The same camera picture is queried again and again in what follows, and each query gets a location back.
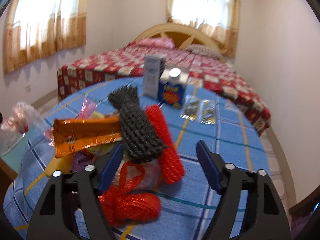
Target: curtain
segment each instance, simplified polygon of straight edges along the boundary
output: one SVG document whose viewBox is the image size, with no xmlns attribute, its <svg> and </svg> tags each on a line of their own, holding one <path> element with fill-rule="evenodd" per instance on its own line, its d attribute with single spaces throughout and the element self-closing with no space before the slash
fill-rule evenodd
<svg viewBox="0 0 320 240">
<path fill-rule="evenodd" d="M 188 25 L 211 37 L 227 57 L 235 57 L 239 0 L 166 0 L 167 22 Z"/>
<path fill-rule="evenodd" d="M 59 50 L 86 44 L 87 0 L 12 0 L 4 38 L 4 73 Z"/>
</svg>

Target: round table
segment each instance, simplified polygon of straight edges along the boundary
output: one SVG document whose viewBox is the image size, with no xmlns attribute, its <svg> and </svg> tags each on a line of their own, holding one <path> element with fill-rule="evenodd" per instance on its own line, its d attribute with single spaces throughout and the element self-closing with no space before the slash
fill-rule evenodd
<svg viewBox="0 0 320 240">
<path fill-rule="evenodd" d="M 107 100 L 108 94 L 127 84 L 138 87 L 142 108 L 159 104 L 152 98 L 141 96 L 142 81 L 143 78 L 122 78 L 77 91 L 56 105 L 45 120 L 52 125 L 56 118 L 77 117 L 85 94 L 98 103 L 98 112 L 111 113 L 114 108 Z M 162 205 L 160 217 L 156 221 L 135 225 L 128 222 L 113 229 L 116 235 L 120 236 L 125 231 L 128 233 L 128 239 L 201 239 L 212 219 L 220 196 L 209 188 L 196 157 L 196 143 L 199 140 L 204 140 L 209 149 L 220 154 L 225 162 L 234 163 L 238 167 L 252 171 L 265 169 L 269 172 L 267 156 L 256 131 L 231 101 L 211 91 L 192 86 L 187 87 L 186 94 L 214 100 L 216 123 L 200 124 L 182 119 L 179 109 L 166 104 L 161 105 L 172 141 L 176 145 L 186 174 L 178 183 L 167 185 L 162 182 L 158 188 L 154 189 Z M 8 189 L 4 201 L 6 216 L 23 236 L 26 234 L 26 224 L 48 180 L 43 175 L 43 171 L 53 155 L 54 149 L 48 145 L 42 133 L 38 130 L 32 131 L 21 162 L 20 174 L 13 186 Z M 240 231 L 245 205 L 246 192 L 243 192 L 237 219 L 230 236 L 235 236 Z M 81 212 L 76 214 L 76 218 L 80 233 L 88 237 Z"/>
</svg>

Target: orange wrapper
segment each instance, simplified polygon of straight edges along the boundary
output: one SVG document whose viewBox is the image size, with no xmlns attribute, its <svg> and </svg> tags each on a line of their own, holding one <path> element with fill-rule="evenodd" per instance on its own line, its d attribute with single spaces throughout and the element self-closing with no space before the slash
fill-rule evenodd
<svg viewBox="0 0 320 240">
<path fill-rule="evenodd" d="M 53 138 L 55 156 L 64 157 L 92 146 L 121 141 L 120 120 L 118 116 L 55 120 Z"/>
</svg>

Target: wooden headboard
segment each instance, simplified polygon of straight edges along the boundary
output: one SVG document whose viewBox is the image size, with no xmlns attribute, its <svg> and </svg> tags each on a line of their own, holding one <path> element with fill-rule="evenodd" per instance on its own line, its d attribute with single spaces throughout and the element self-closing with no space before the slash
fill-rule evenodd
<svg viewBox="0 0 320 240">
<path fill-rule="evenodd" d="M 217 44 L 202 32 L 189 26 L 175 23 L 163 23 L 153 26 L 141 33 L 135 41 L 143 38 L 158 37 L 172 38 L 175 46 L 179 49 L 186 49 L 191 44 L 202 44 L 220 51 Z"/>
</svg>

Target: milk carton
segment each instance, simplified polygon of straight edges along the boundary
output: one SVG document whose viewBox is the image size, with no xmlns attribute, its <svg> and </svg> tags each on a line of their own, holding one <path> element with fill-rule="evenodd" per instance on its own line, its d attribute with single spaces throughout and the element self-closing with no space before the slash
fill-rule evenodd
<svg viewBox="0 0 320 240">
<path fill-rule="evenodd" d="M 186 96 L 189 73 L 166 67 L 159 80 L 158 101 L 182 108 Z"/>
<path fill-rule="evenodd" d="M 143 95 L 158 98 L 159 79 L 164 71 L 166 56 L 147 54 L 144 57 Z"/>
</svg>

